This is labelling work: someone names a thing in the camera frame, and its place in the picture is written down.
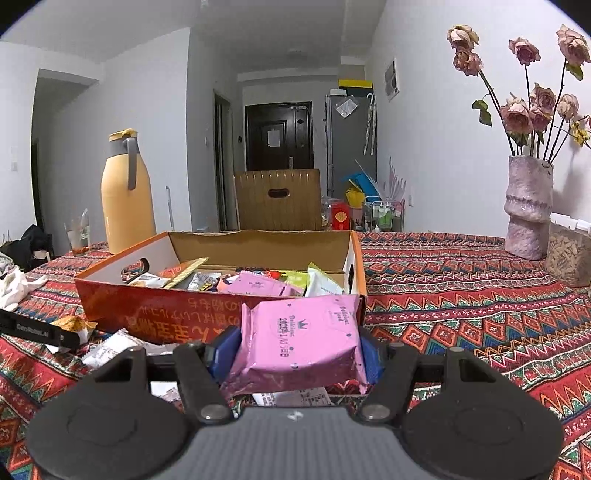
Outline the pink snack packet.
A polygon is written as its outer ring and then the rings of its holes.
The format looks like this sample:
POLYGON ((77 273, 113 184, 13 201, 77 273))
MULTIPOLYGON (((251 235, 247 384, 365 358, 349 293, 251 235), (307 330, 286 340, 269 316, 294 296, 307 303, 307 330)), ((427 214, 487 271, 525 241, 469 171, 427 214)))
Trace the pink snack packet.
POLYGON ((242 343, 221 384, 226 397, 328 387, 369 388, 356 295, 297 297, 242 306, 242 343))

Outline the green snack packet in box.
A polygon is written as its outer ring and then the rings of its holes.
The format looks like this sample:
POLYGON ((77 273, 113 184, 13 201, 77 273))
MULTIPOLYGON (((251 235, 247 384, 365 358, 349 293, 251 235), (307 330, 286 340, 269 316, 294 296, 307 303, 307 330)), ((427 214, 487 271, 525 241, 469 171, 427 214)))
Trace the green snack packet in box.
POLYGON ((310 282, 310 277, 305 271, 280 270, 280 280, 298 289, 305 290, 310 282))

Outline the pink ceramic vase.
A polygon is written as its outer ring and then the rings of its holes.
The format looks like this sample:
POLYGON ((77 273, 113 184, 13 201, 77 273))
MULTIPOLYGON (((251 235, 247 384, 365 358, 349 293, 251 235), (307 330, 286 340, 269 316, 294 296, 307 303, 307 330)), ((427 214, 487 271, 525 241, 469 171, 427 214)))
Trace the pink ceramic vase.
POLYGON ((510 156, 505 250, 527 260, 544 259, 552 207, 553 166, 532 156, 510 156))

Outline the dried pink roses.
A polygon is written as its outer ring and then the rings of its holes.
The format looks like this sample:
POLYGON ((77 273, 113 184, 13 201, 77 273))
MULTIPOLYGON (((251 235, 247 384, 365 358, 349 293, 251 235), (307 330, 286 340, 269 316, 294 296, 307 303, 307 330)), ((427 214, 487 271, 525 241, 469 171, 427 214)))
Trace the dried pink roses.
POLYGON ((590 47, 583 35, 565 25, 556 35, 563 56, 559 89, 553 91, 531 80, 530 67, 541 60, 541 54, 528 39, 517 37, 508 41, 508 49, 524 71, 526 96, 511 93, 506 101, 500 100, 484 72, 477 52, 477 32, 469 25, 455 24, 446 35, 454 51, 454 68, 467 77, 479 78, 486 89, 484 96, 472 104, 479 123, 491 127, 497 115, 512 155, 528 154, 550 165, 569 141, 580 148, 590 147, 590 116, 582 114, 578 98, 565 91, 568 75, 577 81, 584 79, 583 67, 590 62, 590 47))

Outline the wooden chair back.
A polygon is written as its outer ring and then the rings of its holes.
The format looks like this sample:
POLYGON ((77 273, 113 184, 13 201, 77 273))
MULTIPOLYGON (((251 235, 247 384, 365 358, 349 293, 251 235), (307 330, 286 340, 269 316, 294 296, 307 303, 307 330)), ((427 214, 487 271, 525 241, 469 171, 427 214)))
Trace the wooden chair back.
POLYGON ((240 230, 322 229, 318 169, 235 173, 235 201, 240 230))

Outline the pumpkin seed crisp packet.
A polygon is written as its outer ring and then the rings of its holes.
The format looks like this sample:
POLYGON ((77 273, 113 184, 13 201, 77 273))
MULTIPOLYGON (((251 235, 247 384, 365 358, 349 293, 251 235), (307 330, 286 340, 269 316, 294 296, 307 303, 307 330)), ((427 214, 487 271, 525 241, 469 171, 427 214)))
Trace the pumpkin seed crisp packet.
POLYGON ((69 315, 54 320, 52 325, 57 326, 64 331, 76 333, 79 337, 79 345, 82 346, 90 339, 97 323, 90 322, 83 316, 69 315))

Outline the jar of nuts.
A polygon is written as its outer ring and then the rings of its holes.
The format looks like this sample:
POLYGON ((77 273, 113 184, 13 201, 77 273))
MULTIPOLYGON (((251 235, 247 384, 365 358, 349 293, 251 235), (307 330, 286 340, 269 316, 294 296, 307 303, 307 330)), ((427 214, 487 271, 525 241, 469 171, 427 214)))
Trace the jar of nuts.
POLYGON ((571 287, 589 287, 590 242, 588 221, 552 213, 546 270, 571 287))

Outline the white cloth gloves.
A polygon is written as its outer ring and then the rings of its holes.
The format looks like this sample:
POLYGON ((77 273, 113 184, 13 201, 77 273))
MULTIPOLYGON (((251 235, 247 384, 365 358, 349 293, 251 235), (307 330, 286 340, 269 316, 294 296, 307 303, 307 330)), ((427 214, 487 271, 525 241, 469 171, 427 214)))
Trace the white cloth gloves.
POLYGON ((14 312, 18 304, 27 297, 27 295, 47 282, 48 277, 43 275, 35 280, 29 280, 24 272, 18 267, 13 268, 1 280, 0 309, 8 312, 14 312))

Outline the yellow thermos jug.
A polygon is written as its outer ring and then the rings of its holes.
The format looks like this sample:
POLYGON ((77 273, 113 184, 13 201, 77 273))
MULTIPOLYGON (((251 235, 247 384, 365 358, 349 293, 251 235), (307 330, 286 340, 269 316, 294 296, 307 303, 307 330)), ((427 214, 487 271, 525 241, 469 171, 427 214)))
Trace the yellow thermos jug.
POLYGON ((156 229, 150 177, 137 131, 113 132, 108 145, 100 192, 109 252, 118 254, 151 238, 156 229))

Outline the orange cracker packet in box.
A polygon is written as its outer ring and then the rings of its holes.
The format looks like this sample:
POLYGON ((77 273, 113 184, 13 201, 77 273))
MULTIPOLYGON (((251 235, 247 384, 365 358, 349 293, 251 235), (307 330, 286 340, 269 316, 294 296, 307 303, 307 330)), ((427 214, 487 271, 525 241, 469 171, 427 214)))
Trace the orange cracker packet in box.
POLYGON ((204 264, 205 262, 207 262, 207 260, 208 260, 207 257, 201 257, 201 258, 195 259, 190 265, 188 265, 186 268, 184 268, 183 270, 181 270, 175 277, 169 279, 162 286, 162 289, 163 290, 170 290, 173 287, 175 287, 176 285, 180 284, 186 278, 188 278, 193 272, 197 271, 197 269, 202 264, 204 264))

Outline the silver snack packet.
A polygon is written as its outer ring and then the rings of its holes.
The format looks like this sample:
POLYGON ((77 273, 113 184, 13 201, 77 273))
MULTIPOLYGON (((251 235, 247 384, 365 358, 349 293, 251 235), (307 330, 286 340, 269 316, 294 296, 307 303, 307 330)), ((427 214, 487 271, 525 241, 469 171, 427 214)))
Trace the silver snack packet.
POLYGON ((91 369, 98 369, 124 350, 132 347, 143 348, 148 356, 153 356, 171 354, 177 344, 153 344, 131 336, 126 329, 120 329, 102 343, 93 347, 82 357, 81 361, 91 369))

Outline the colourful candy packet in box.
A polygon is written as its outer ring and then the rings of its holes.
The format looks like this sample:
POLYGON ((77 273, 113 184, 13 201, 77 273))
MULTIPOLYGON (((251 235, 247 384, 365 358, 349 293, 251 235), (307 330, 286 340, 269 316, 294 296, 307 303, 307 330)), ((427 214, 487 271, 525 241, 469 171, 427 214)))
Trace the colourful candy packet in box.
POLYGON ((190 292, 223 292, 235 282, 236 278, 238 278, 238 274, 197 271, 192 274, 186 290, 190 292))

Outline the pink packet on table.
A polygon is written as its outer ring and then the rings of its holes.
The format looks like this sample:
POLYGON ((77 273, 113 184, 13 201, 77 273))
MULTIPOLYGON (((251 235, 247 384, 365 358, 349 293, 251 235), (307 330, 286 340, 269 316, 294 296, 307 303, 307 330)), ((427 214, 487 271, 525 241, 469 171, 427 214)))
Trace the pink packet on table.
POLYGON ((300 287, 249 271, 242 271, 238 275, 219 281, 217 291, 264 297, 300 297, 304 295, 304 289, 300 287))

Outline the grey refrigerator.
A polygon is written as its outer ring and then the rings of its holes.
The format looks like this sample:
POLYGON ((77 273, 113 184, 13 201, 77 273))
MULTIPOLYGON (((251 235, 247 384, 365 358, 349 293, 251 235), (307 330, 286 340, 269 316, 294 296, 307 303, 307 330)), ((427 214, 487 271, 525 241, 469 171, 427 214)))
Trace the grey refrigerator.
POLYGON ((349 177, 365 171, 377 175, 377 147, 372 146, 373 94, 365 97, 329 95, 325 97, 327 132, 328 195, 344 198, 349 177))

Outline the orange red cardboard box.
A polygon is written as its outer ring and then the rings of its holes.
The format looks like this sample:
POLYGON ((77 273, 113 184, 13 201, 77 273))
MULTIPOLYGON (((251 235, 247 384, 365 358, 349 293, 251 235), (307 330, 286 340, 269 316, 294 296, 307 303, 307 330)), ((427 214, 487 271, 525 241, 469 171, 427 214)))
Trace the orange red cardboard box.
POLYGON ((238 325, 242 306, 301 296, 308 266, 367 299, 351 231, 167 232, 86 269, 75 285, 100 330, 151 343, 209 341, 238 325))

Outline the dark entrance door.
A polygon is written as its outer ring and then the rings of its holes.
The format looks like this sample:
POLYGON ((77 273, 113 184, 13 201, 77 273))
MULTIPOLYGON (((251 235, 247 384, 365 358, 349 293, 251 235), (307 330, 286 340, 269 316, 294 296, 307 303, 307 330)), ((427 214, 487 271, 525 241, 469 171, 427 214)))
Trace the dark entrance door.
POLYGON ((246 170, 314 168, 311 120, 311 102, 246 106, 246 170))

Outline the glass cup with tea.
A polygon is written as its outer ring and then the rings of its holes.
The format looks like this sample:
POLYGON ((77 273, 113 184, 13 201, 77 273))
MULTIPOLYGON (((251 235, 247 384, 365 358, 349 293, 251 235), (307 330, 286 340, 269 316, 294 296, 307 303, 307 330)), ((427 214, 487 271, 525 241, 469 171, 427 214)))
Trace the glass cup with tea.
POLYGON ((81 255, 90 247, 90 225, 88 210, 76 219, 64 224, 64 230, 73 255, 81 255))

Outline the yellow box on refrigerator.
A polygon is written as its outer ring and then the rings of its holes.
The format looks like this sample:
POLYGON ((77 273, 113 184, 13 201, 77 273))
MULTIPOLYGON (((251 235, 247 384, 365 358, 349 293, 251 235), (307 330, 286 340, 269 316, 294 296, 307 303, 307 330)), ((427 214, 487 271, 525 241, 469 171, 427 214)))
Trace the yellow box on refrigerator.
POLYGON ((367 80, 339 79, 339 89, 373 89, 373 82, 367 80))

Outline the colourful patterned tablecloth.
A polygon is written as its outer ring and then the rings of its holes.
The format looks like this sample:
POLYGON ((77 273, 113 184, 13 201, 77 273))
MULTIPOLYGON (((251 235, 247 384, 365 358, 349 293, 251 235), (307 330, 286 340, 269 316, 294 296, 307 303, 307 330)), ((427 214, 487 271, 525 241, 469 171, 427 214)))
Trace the colourful patterned tablecloth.
MULTIPOLYGON (((590 287, 571 288, 518 259, 498 237, 451 233, 360 234, 368 288, 366 327, 423 353, 470 350, 550 409, 564 427, 551 479, 590 479, 590 287)), ((74 276, 108 258, 105 243, 32 270, 47 283, 18 313, 51 322, 82 314, 74 276)), ((25 447, 30 418, 85 373, 81 357, 1 337, 1 469, 39 479, 25 447)))

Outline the white printed snack packet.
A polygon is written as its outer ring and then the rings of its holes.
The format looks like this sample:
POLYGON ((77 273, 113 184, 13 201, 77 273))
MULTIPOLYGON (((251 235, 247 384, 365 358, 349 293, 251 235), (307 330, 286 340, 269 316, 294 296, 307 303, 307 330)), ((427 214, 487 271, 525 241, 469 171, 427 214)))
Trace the white printed snack packet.
POLYGON ((253 393, 256 405, 260 407, 324 407, 332 402, 325 387, 274 393, 253 393))

